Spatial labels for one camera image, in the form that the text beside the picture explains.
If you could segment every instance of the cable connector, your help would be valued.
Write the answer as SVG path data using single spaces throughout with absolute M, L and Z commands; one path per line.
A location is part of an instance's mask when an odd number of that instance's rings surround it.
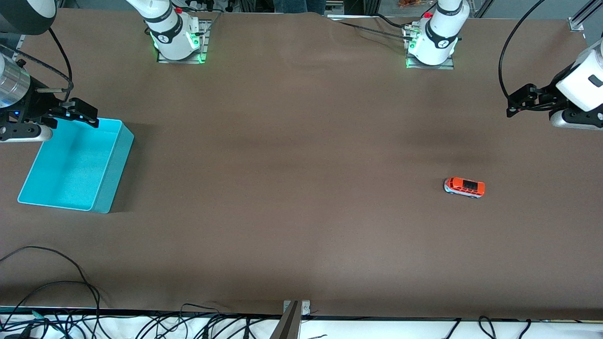
M 28 324 L 21 334 L 11 334 L 7 335 L 6 339 L 30 339 L 31 330 L 34 327 L 33 324 Z
M 201 339 L 209 339 L 209 326 L 206 326 L 205 329 L 203 329 Z
M 247 318 L 245 325 L 245 332 L 243 332 L 243 339 L 249 339 L 249 333 L 251 330 L 249 329 L 249 325 L 251 323 L 251 319 Z

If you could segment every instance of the floor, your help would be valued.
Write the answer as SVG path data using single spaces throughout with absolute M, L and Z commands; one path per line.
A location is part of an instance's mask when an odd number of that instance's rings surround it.
M 4 323 L 7 316 L 0 316 L 0 320 Z M 19 315 L 12 317 L 10 323 L 16 323 L 26 320 L 32 320 L 32 315 Z M 48 316 L 50 321 L 54 321 L 54 316 Z M 73 329 L 69 333 L 71 339 L 85 339 L 90 337 L 90 330 L 86 331 L 86 327 L 92 329 L 95 324 L 95 318 L 87 317 L 86 326 L 80 326 L 83 331 Z M 106 334 L 97 331 L 98 339 L 187 339 L 194 338 L 207 323 L 208 318 L 193 318 L 187 320 L 187 326 L 175 326 L 178 324 L 178 318 L 168 318 L 161 321 L 161 325 L 172 332 L 166 332 L 164 328 L 147 327 L 149 329 L 142 336 L 137 335 L 145 324 L 150 322 L 148 317 L 133 317 L 133 318 L 102 318 L 101 325 Z M 274 328 L 277 320 L 261 321 L 256 325 L 250 326 L 254 338 L 268 339 Z M 308 320 L 301 324 L 299 339 L 438 339 L 444 338 L 452 329 L 455 321 L 370 321 L 370 320 Z M 489 330 L 489 325 L 484 322 L 484 328 Z M 245 320 L 224 320 L 219 322 L 213 328 L 212 339 L 242 339 L 244 332 L 240 329 L 246 327 Z M 494 322 L 493 323 L 496 336 L 498 338 L 517 338 L 522 330 L 526 327 L 525 322 Z M 9 334 L 18 334 L 21 330 L 15 332 L 0 332 L 0 339 L 4 339 Z M 31 337 L 39 338 L 42 334 L 42 327 L 32 331 Z M 523 339 L 536 338 L 555 338 L 555 339 L 600 339 L 603 334 L 603 324 L 597 323 L 552 323 L 552 322 L 534 322 L 526 331 Z M 64 333 L 59 332 L 55 328 L 50 328 L 44 339 L 63 339 Z M 461 322 L 454 330 L 452 339 L 484 339 L 486 335 L 480 330 L 478 322 L 466 321 Z
M 469 0 L 473 8 L 479 8 L 484 0 Z M 519 19 L 537 0 L 495 0 L 485 17 L 500 19 Z M 587 0 L 547 0 L 530 16 L 531 19 L 567 19 L 573 16 Z M 427 10 L 432 0 L 423 0 L 420 5 L 399 7 L 399 0 L 381 0 L 379 12 L 388 16 L 420 16 Z M 65 0 L 66 7 L 97 8 L 112 10 L 131 10 L 125 0 Z M 599 10 L 584 25 L 587 42 L 595 43 L 603 33 L 603 10 Z

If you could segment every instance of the metal bracket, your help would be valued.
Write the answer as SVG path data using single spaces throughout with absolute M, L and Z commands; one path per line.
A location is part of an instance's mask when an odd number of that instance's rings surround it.
M 584 31 L 583 23 L 586 21 L 586 19 L 595 14 L 601 7 L 603 7 L 603 0 L 590 0 L 574 16 L 567 19 L 569 29 L 572 32 Z
M 298 339 L 300 335 L 300 326 L 302 325 L 302 314 L 307 306 L 307 312 L 310 313 L 309 300 L 286 300 L 283 304 L 285 313 L 276 325 L 270 339 Z
M 302 300 L 301 301 L 301 313 L 302 315 L 310 314 L 310 300 Z M 287 307 L 291 304 L 291 300 L 285 300 L 283 302 L 283 313 L 287 311 Z

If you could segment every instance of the toy car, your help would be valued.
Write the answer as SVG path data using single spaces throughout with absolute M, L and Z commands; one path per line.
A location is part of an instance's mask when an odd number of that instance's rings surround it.
M 444 191 L 450 194 L 460 194 L 478 199 L 484 196 L 486 185 L 482 182 L 474 182 L 459 177 L 451 177 L 444 180 Z

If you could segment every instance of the black cable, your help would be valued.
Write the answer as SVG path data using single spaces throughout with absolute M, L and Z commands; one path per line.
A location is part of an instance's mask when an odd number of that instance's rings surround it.
M 4 45 L 4 44 L 3 44 L 3 43 L 1 43 L 1 42 L 0 42 L 0 46 L 1 46 L 1 47 L 6 48 L 7 50 L 9 50 L 9 51 L 11 51 L 11 52 L 13 52 L 13 53 L 20 54 L 20 55 L 22 55 L 22 56 L 24 56 L 24 57 L 26 57 L 26 58 L 30 59 L 31 61 L 33 61 L 33 62 L 37 63 L 38 65 L 40 65 L 40 66 L 42 66 L 42 67 L 44 67 L 44 68 L 46 68 L 46 69 L 49 69 L 49 70 L 51 70 L 52 72 L 54 72 L 54 73 L 58 74 L 59 76 L 61 76 L 61 78 L 65 79 L 65 81 L 67 81 L 67 82 L 69 83 L 69 85 L 67 86 L 67 88 L 62 88 L 62 89 L 61 89 L 61 91 L 62 91 L 63 93 L 70 92 L 70 91 L 71 91 L 71 90 L 74 88 L 74 84 L 73 84 L 73 82 L 72 82 L 72 81 L 69 79 L 69 77 L 68 77 L 67 75 L 63 74 L 63 73 L 62 73 L 61 71 L 59 71 L 58 69 L 56 69 L 56 68 L 54 68 L 54 67 L 50 66 L 49 64 L 47 64 L 47 63 L 45 63 L 45 62 L 43 62 L 43 61 L 40 61 L 40 60 L 38 60 L 38 59 L 36 59 L 36 58 L 32 57 L 31 55 L 29 55 L 29 54 L 27 54 L 27 53 L 25 53 L 25 52 L 22 52 L 22 51 L 20 51 L 20 50 L 18 50 L 18 49 L 14 49 L 14 48 L 12 48 L 12 47 L 10 47 L 10 46 Z
M 249 339 L 249 336 L 251 335 L 251 329 L 249 328 L 250 322 L 250 318 L 245 319 L 245 332 L 243 333 L 243 339 Z
M 197 12 L 214 12 L 214 11 L 218 11 L 220 13 L 225 13 L 224 10 L 221 10 L 220 8 L 214 8 L 213 10 L 195 10 Z
M 83 330 L 83 329 L 80 327 L 80 325 L 77 325 L 77 324 L 74 322 L 74 319 L 73 319 L 73 313 L 68 312 L 68 316 L 67 316 L 67 318 L 65 319 L 65 321 L 60 320 L 60 319 L 58 318 L 58 315 L 57 315 L 56 313 L 54 313 L 54 317 L 57 319 L 57 321 L 55 322 L 55 324 L 57 324 L 57 326 L 59 326 L 59 327 L 61 327 L 61 328 L 62 328 L 61 324 L 65 324 L 65 328 L 64 328 L 64 330 L 65 330 L 65 331 L 64 331 L 64 334 L 65 334 L 64 338 L 65 338 L 65 339 L 70 339 L 70 338 L 72 338 L 72 336 L 71 336 L 71 335 L 69 335 L 69 333 L 71 333 L 71 330 L 73 330 L 73 328 L 77 328 L 78 330 L 80 330 L 80 333 L 81 333 L 82 338 L 83 338 L 83 339 L 87 339 L 87 336 L 86 336 L 86 333 L 84 332 L 84 330 Z
M 203 326 L 203 328 L 201 328 L 201 330 L 199 332 L 197 332 L 197 334 L 193 337 L 193 339 L 199 339 L 199 338 L 209 339 L 209 328 L 212 327 L 212 331 L 213 331 L 213 326 L 215 326 L 217 323 L 219 323 L 223 319 L 224 319 L 224 317 L 220 314 L 214 315 L 207 321 L 205 326 Z
M 522 105 L 516 103 L 514 100 L 511 99 L 511 97 L 509 96 L 509 93 L 507 92 L 507 88 L 505 87 L 505 83 L 502 79 L 502 61 L 505 58 L 505 53 L 507 51 L 507 47 L 509 46 L 509 43 L 511 42 L 511 39 L 515 35 L 515 32 L 517 32 L 519 27 L 522 25 L 522 23 L 526 20 L 526 18 L 530 14 L 532 14 L 532 12 L 536 8 L 538 8 L 538 6 L 540 6 L 540 4 L 542 4 L 545 1 L 546 0 L 539 0 L 538 2 L 536 2 L 536 4 L 534 4 L 532 6 L 532 8 L 529 9 L 529 11 L 526 14 L 523 15 L 523 17 L 518 21 L 517 25 L 515 25 L 515 27 L 511 31 L 511 34 L 509 34 L 509 37 L 507 37 L 507 41 L 505 41 L 505 45 L 502 47 L 502 51 L 500 52 L 500 59 L 498 60 L 498 82 L 500 84 L 500 89 L 502 89 L 502 93 L 505 95 L 505 98 L 507 98 L 509 103 L 511 103 L 513 105 L 513 107 L 515 107 L 517 110 L 530 110 L 533 112 L 545 112 L 545 111 L 551 110 L 550 108 L 522 107 Z
M 74 280 L 59 280 L 59 281 L 53 281 L 53 282 L 49 282 L 47 284 L 44 284 L 38 288 L 36 288 L 35 290 L 33 290 L 32 292 L 29 292 L 29 294 L 27 294 L 23 299 L 21 299 L 21 301 L 14 307 L 13 311 L 8 315 L 8 318 L 6 319 L 6 323 L 8 323 L 8 321 L 10 320 L 10 318 L 15 314 L 15 312 L 19 309 L 19 306 L 23 305 L 25 302 L 27 302 L 27 300 L 32 297 L 34 294 L 38 293 L 39 291 L 50 287 L 50 286 L 55 286 L 55 285 L 61 285 L 61 284 L 76 284 L 76 285 L 85 285 L 89 288 L 93 288 L 96 292 L 98 292 L 98 290 L 96 290 L 96 287 L 91 286 L 89 283 L 87 282 L 82 282 L 82 281 L 74 281 Z M 95 302 L 97 302 L 98 298 L 96 295 L 94 295 L 94 300 Z
M 523 331 L 519 334 L 519 337 L 517 337 L 517 339 L 522 339 L 523 335 L 526 334 L 526 332 L 528 331 L 529 327 L 532 325 L 532 320 L 531 319 L 527 319 L 526 322 L 528 323 L 526 325 L 526 327 L 523 329 Z
M 395 23 L 395 22 L 393 22 L 393 21 L 389 20 L 387 17 L 385 17 L 385 16 L 384 16 L 384 15 L 382 15 L 382 14 L 375 13 L 375 14 L 368 14 L 368 16 L 377 16 L 377 17 L 380 17 L 381 19 L 383 19 L 385 22 L 387 22 L 387 23 L 388 23 L 388 24 L 390 24 L 391 26 L 394 26 L 394 27 L 397 27 L 397 28 L 404 28 L 404 25 L 397 24 L 397 23 Z
M 245 325 L 245 326 L 243 326 L 243 327 L 239 328 L 238 330 L 236 330 L 234 333 L 232 333 L 232 334 L 231 334 L 231 335 L 230 335 L 228 338 L 226 338 L 226 339 L 232 339 L 232 338 L 233 338 L 233 337 L 234 337 L 234 336 L 235 336 L 237 333 L 239 333 L 239 332 L 243 331 L 243 330 L 244 330 L 246 327 L 249 327 L 249 326 L 251 326 L 251 325 L 253 325 L 253 324 L 257 324 L 257 323 L 263 322 L 263 321 L 265 321 L 265 320 L 269 320 L 269 319 L 275 319 L 275 318 L 279 318 L 279 317 L 280 317 L 279 315 L 275 315 L 275 316 L 272 316 L 272 317 L 268 317 L 268 318 L 264 318 L 264 319 L 256 320 L 256 321 L 255 321 L 255 322 L 253 322 L 253 323 L 249 323 L 249 325 Z
M 423 12 L 423 14 L 421 14 L 421 17 L 425 17 L 425 14 L 429 13 L 429 12 L 430 12 L 432 9 L 434 9 L 434 7 L 435 7 L 437 4 L 438 4 L 438 2 L 437 2 L 437 1 L 435 1 L 435 2 L 434 2 L 434 4 L 433 4 L 433 5 L 431 5 L 431 7 L 429 7 L 429 8 L 428 8 L 426 11 L 424 11 L 424 12 Z M 403 24 L 402 26 L 404 27 L 404 26 L 406 26 L 406 25 L 411 25 L 411 24 L 412 24 L 412 21 L 411 21 L 411 22 L 407 22 L 407 23 Z
M 71 339 L 71 337 L 69 336 L 69 333 L 67 332 L 67 326 L 65 325 L 65 327 L 63 327 L 63 324 L 61 324 L 61 320 L 58 318 L 58 315 L 54 315 L 54 317 L 57 319 L 56 323 L 51 324 L 51 326 L 56 329 L 59 332 L 63 333 L 63 338 L 65 339 Z
M 245 318 L 245 317 L 235 318 L 235 320 L 233 322 L 231 322 L 228 325 L 224 326 L 221 330 L 218 331 L 218 333 L 216 333 L 216 335 L 212 336 L 212 339 L 216 339 L 220 335 L 220 333 L 224 332 L 225 329 L 231 327 L 233 324 L 235 324 L 236 322 L 238 322 L 239 320 L 241 320 L 243 318 Z
M 101 304 L 101 293 L 98 291 L 98 289 L 94 285 L 92 285 L 92 284 L 90 284 L 88 282 L 88 280 L 86 279 L 86 277 L 84 275 L 84 272 L 81 269 L 80 265 L 77 262 L 75 262 L 73 259 L 71 259 L 70 257 L 68 257 L 65 254 L 61 253 L 60 251 L 49 249 L 47 247 L 42 247 L 42 246 L 23 246 L 23 247 L 15 250 L 15 251 L 12 251 L 11 253 L 5 255 L 3 258 L 1 258 L 0 259 L 0 264 L 3 263 L 8 258 L 12 257 L 13 255 L 15 255 L 15 254 L 17 254 L 17 253 L 19 253 L 21 251 L 24 251 L 26 249 L 43 250 L 43 251 L 51 252 L 51 253 L 54 253 L 56 255 L 59 255 L 59 256 L 65 258 L 73 266 L 75 266 L 75 268 L 77 269 L 78 273 L 80 274 L 80 277 L 81 277 L 82 281 L 81 282 L 77 282 L 77 281 L 71 281 L 71 280 L 61 280 L 61 281 L 58 281 L 58 282 L 51 282 L 51 283 L 42 285 L 41 287 L 38 287 L 34 291 L 30 292 L 27 296 L 25 296 L 25 298 L 23 298 L 21 300 L 21 302 L 19 302 L 19 304 L 14 308 L 14 310 L 8 316 L 6 322 L 8 323 L 9 319 L 13 316 L 13 314 L 17 311 L 18 307 L 21 304 L 25 303 L 27 301 L 27 299 L 29 299 L 29 297 L 31 297 L 33 294 L 35 294 L 39 290 L 42 290 L 42 289 L 44 289 L 44 288 L 46 288 L 48 286 L 51 286 L 51 285 L 58 285 L 58 284 L 80 284 L 80 285 L 85 285 L 86 287 L 88 287 L 88 290 L 90 291 L 90 293 L 92 293 L 92 297 L 94 298 L 94 301 L 95 301 L 95 304 L 96 304 L 95 305 L 96 306 L 96 322 L 94 324 L 94 331 L 92 332 L 92 339 L 94 339 L 96 337 L 96 327 L 99 325 L 99 317 L 100 317 L 100 311 L 101 311 L 101 305 L 100 305 Z
M 156 317 L 156 318 L 151 318 L 151 320 L 145 325 L 143 326 L 140 331 L 138 332 L 138 334 L 136 334 L 136 336 L 134 337 L 134 339 L 143 339 L 151 330 L 153 330 L 153 327 L 158 326 L 160 322 L 164 321 L 165 319 L 169 318 L 169 317 L 173 317 L 175 315 L 180 314 L 179 312 L 171 312 L 171 313 L 167 313 L 163 315 L 163 319 L 158 320 L 161 317 Z M 147 328 L 147 326 L 149 326 L 150 324 L 152 324 L 152 322 L 156 322 L 156 324 L 154 326 L 151 326 L 144 334 L 142 334 L 142 331 L 145 330 L 145 328 Z
M 44 339 L 44 337 L 46 336 L 46 333 L 48 333 L 48 328 L 50 326 L 48 325 L 48 319 L 44 318 L 44 331 L 42 332 L 42 336 L 40 337 L 40 339 Z
M 484 327 L 482 326 L 482 321 L 486 320 L 488 322 L 488 324 L 490 325 L 490 329 L 492 330 L 492 334 L 488 333 Z M 478 319 L 478 325 L 479 328 L 482 330 L 483 333 L 486 333 L 486 335 L 488 337 L 490 337 L 490 339 L 496 339 L 496 332 L 494 331 L 494 325 L 492 325 L 492 320 L 490 320 L 490 318 L 486 317 L 485 315 L 482 315 L 479 317 Z
M 54 40 L 54 43 L 57 44 L 58 50 L 61 52 L 63 59 L 65 59 L 65 64 L 67 65 L 67 76 L 69 77 L 69 79 L 71 81 L 73 81 L 74 78 L 73 78 L 73 72 L 71 71 L 71 64 L 69 62 L 69 58 L 67 58 L 67 54 L 65 53 L 63 46 L 58 41 L 57 35 L 54 34 L 54 31 L 52 30 L 52 28 L 48 28 L 48 32 L 50 33 L 50 35 L 52 35 L 52 39 Z M 67 93 L 65 94 L 65 99 L 63 101 L 67 102 L 70 94 L 71 94 L 71 91 L 70 90 L 67 91 Z
M 456 318 L 456 323 L 452 326 L 452 328 L 450 329 L 450 332 L 448 332 L 448 335 L 445 336 L 444 339 L 450 339 L 450 337 L 452 337 L 454 330 L 456 330 L 458 325 L 461 323 L 461 320 L 462 320 L 461 318 Z
M 374 32 L 374 33 L 378 33 L 378 34 L 383 34 L 385 36 L 392 36 L 392 37 L 397 37 L 403 40 L 412 40 L 411 37 L 407 37 L 407 36 L 400 36 L 397 34 L 391 34 L 391 33 L 387 33 L 387 32 L 383 32 L 383 31 L 379 31 L 379 30 L 374 30 L 372 28 L 368 28 L 368 27 L 363 27 L 363 26 L 358 26 L 358 25 L 354 25 L 354 24 L 348 24 L 347 22 L 341 22 L 341 24 L 344 24 L 346 26 L 351 26 L 351 27 L 355 27 L 355 28 L 360 28 L 361 30 L 365 30 L 365 31 L 369 31 L 369 32 Z
M 221 314 L 220 311 L 217 308 L 214 307 L 207 307 L 207 306 L 202 306 L 202 305 L 196 305 L 193 303 L 184 303 L 182 304 L 182 306 L 180 307 L 180 314 L 182 314 L 182 310 L 184 309 L 185 306 L 192 306 L 192 307 L 196 307 L 196 308 L 200 308 L 200 309 L 208 309 L 211 311 L 216 311 L 216 313 Z
M 199 315 L 195 315 L 195 316 L 193 316 L 193 317 L 189 317 L 188 319 L 183 320 L 182 322 L 179 322 L 179 323 L 177 323 L 176 325 L 172 326 L 172 328 L 171 328 L 170 330 L 172 330 L 172 329 L 174 329 L 174 328 L 178 328 L 178 327 L 179 327 L 181 324 L 184 324 L 184 323 L 186 323 L 186 322 L 189 322 L 189 321 L 191 321 L 191 320 L 193 320 L 193 319 L 195 319 L 195 318 L 200 318 L 200 317 L 203 317 L 203 316 L 208 315 L 208 314 L 209 314 L 209 313 L 200 313 Z M 169 333 L 169 332 L 170 332 L 170 330 L 168 330 L 168 332 L 165 332 L 165 333 L 164 333 L 164 334 L 162 334 L 162 335 L 159 335 L 159 336 L 158 336 L 157 338 L 155 338 L 155 339 L 162 339 L 162 338 L 165 338 L 166 334 L 167 334 L 167 333 Z

